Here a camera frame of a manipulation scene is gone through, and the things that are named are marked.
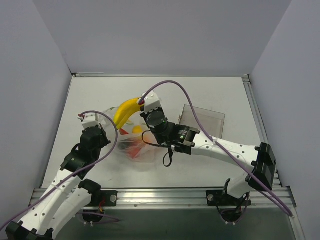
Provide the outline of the red watermelon slice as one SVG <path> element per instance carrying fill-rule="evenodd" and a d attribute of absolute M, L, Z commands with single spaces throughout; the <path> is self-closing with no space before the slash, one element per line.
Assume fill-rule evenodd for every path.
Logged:
<path fill-rule="evenodd" d="M 142 154 L 143 149 L 138 147 L 130 147 L 125 150 L 126 156 L 131 159 L 138 159 Z"/>

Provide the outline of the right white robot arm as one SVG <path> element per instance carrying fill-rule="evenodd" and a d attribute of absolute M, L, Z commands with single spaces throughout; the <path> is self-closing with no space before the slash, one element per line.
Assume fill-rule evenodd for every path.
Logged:
<path fill-rule="evenodd" d="M 141 117 L 155 137 L 159 147 L 174 153 L 209 157 L 233 164 L 244 171 L 236 178 L 226 180 L 222 200 L 232 205 L 244 194 L 256 190 L 270 193 L 276 172 L 276 157 L 271 145 L 259 146 L 234 143 L 206 134 L 197 128 L 168 121 L 161 107 L 149 112 L 140 108 Z"/>

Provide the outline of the yellow banana bunch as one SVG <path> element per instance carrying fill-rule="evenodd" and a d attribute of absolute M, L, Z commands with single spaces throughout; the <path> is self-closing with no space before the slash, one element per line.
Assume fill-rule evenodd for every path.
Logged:
<path fill-rule="evenodd" d="M 113 122 L 118 130 L 126 124 L 133 114 L 139 112 L 140 108 L 144 106 L 144 101 L 139 105 L 140 99 L 140 97 L 129 99 L 117 108 L 113 117 Z"/>

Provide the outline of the translucent plastic bag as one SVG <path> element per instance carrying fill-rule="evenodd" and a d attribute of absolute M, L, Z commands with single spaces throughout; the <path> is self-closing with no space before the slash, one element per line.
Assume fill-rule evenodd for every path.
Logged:
<path fill-rule="evenodd" d="M 134 126 L 141 126 L 143 132 L 133 134 Z M 138 172 L 147 172 L 153 169 L 156 161 L 164 153 L 164 150 L 155 146 L 146 144 L 143 136 L 146 134 L 152 135 L 147 131 L 148 127 L 139 113 L 134 113 L 126 124 L 118 130 L 118 140 L 112 153 L 107 157 L 107 161 L 114 168 L 127 168 Z M 129 159 L 126 155 L 128 148 L 142 148 L 141 156 L 138 159 Z"/>

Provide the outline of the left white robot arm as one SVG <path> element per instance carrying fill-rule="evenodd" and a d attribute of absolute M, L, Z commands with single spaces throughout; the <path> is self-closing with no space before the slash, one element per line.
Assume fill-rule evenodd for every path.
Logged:
<path fill-rule="evenodd" d="M 82 131 L 80 142 L 64 158 L 51 185 L 19 221 L 7 224 L 9 240 L 53 240 L 83 207 L 97 205 L 101 186 L 86 178 L 111 141 L 96 123 Z"/>

